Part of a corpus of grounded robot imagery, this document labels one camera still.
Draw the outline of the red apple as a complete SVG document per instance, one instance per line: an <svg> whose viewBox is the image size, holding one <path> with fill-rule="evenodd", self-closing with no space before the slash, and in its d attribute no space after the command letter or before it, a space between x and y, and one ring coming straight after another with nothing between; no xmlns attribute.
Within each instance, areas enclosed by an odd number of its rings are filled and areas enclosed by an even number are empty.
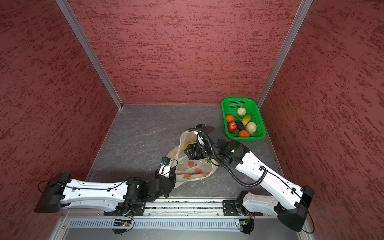
<svg viewBox="0 0 384 240"><path fill-rule="evenodd" d="M228 129L228 132L230 132L230 133L236 132L238 129L236 122L228 123L227 129Z"/></svg>

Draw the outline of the green plastic basket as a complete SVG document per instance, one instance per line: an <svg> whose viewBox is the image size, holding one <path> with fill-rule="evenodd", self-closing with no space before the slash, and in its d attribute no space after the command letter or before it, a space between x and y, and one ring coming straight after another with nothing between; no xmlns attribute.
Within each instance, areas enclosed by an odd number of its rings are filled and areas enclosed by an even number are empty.
<svg viewBox="0 0 384 240"><path fill-rule="evenodd" d="M266 136L266 129L255 101L229 98L221 103L225 132L230 140L254 142Z"/></svg>

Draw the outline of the printed translucent plastic bag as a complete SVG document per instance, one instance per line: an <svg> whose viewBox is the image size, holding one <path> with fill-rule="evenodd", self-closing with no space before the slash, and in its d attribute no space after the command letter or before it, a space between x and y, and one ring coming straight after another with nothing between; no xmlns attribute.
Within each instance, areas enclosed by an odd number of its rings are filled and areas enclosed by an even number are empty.
<svg viewBox="0 0 384 240"><path fill-rule="evenodd" d="M201 157L198 160L189 160L184 150L188 145L195 144L196 141L196 132L183 132L180 136L179 145L167 154L168 158L178 161L178 164L176 164L176 162L172 162L172 167L177 165L177 169L175 171L177 175L175 184L176 188L187 182L203 180L211 176L218 168L209 158Z"/></svg>

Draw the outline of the yellow green mango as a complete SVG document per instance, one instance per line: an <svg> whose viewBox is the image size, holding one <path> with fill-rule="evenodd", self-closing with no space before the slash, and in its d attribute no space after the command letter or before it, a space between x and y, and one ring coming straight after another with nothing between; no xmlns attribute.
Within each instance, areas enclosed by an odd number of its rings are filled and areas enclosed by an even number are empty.
<svg viewBox="0 0 384 240"><path fill-rule="evenodd" d="M244 124L244 126L246 126L251 121L251 119L252 119L252 115L246 114L241 121Z"/></svg>

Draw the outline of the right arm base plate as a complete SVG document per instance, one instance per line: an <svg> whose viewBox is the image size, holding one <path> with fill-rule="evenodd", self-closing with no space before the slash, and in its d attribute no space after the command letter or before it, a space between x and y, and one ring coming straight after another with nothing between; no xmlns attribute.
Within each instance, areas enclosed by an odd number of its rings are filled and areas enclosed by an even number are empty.
<svg viewBox="0 0 384 240"><path fill-rule="evenodd" d="M235 200L222 201L224 216L249 216L250 212L239 202Z"/></svg>

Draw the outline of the large orange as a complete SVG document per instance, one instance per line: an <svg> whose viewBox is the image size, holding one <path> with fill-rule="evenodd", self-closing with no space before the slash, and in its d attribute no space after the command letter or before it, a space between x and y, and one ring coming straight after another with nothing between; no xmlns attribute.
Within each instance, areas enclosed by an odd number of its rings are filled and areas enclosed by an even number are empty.
<svg viewBox="0 0 384 240"><path fill-rule="evenodd" d="M246 130L239 131L238 137L240 138L248 138L250 134Z"/></svg>

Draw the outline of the dark avocado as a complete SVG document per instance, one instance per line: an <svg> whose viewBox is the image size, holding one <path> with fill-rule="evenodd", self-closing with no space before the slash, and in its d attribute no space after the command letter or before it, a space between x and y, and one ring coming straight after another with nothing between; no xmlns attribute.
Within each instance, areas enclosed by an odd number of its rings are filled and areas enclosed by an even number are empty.
<svg viewBox="0 0 384 240"><path fill-rule="evenodd" d="M235 121L236 125L237 125L237 130L239 131L244 131L246 128L244 126L244 124L242 123L242 121L240 120L237 120Z"/></svg>

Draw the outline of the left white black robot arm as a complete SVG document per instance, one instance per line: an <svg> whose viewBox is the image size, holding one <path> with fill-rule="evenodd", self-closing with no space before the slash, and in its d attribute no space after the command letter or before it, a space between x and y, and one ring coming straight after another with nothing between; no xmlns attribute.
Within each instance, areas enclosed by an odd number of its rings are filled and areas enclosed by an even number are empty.
<svg viewBox="0 0 384 240"><path fill-rule="evenodd" d="M105 215L143 214L146 203L169 197L176 185L176 167L160 166L153 181L129 178L116 183L84 182L62 173L47 185L35 213L57 213L65 209L96 209Z"/></svg>

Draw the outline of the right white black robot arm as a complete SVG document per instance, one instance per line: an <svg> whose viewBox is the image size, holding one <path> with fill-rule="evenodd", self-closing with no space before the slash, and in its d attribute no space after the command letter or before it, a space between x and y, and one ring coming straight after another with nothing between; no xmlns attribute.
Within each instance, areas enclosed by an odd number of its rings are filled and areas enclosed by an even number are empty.
<svg viewBox="0 0 384 240"><path fill-rule="evenodd" d="M271 197L263 198L242 192L239 209L276 216L278 220L295 232L301 232L307 218L314 190L309 186L296 185L269 168L245 145L238 141L220 140L217 144L188 144L184 152L190 160L209 158L226 169L242 186L261 186Z"/></svg>

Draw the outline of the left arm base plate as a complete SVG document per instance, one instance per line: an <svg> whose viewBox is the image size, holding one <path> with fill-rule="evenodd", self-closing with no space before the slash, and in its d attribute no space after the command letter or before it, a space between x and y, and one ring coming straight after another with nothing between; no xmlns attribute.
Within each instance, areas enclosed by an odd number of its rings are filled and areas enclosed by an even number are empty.
<svg viewBox="0 0 384 240"><path fill-rule="evenodd" d="M104 212L104 216L143 216L146 207L146 202L127 202L118 203L111 212Z"/></svg>

